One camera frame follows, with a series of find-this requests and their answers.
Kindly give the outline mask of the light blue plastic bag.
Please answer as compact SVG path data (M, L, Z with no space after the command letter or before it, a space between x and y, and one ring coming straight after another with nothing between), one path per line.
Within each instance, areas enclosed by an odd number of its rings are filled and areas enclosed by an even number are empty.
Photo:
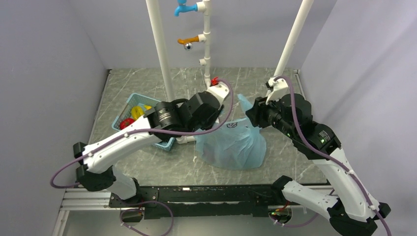
M261 128L248 117L226 122L218 130L195 137L196 152L208 164L228 170L248 170L262 165L267 143Z

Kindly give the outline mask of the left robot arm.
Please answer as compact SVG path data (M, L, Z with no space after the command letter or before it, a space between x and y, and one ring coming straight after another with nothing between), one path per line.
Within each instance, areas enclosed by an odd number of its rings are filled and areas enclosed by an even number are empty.
M85 146L85 159L76 170L76 180L90 192L108 190L128 206L136 206L142 197L138 181L116 170L114 164L143 147L211 129L229 92L227 88L210 87L190 99L157 103L118 133Z

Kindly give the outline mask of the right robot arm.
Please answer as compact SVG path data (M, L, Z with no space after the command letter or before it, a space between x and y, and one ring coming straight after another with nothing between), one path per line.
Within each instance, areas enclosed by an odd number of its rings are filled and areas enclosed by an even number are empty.
M294 147L311 160L326 176L336 195L323 194L281 176L271 185L271 198L277 204L297 203L327 219L343 236L371 236L376 220L386 218L391 209L378 202L357 184L358 177L348 163L341 142L328 126L315 122L310 102L298 93L284 95L267 103L265 97L255 99L246 111L254 127L272 126L292 140Z

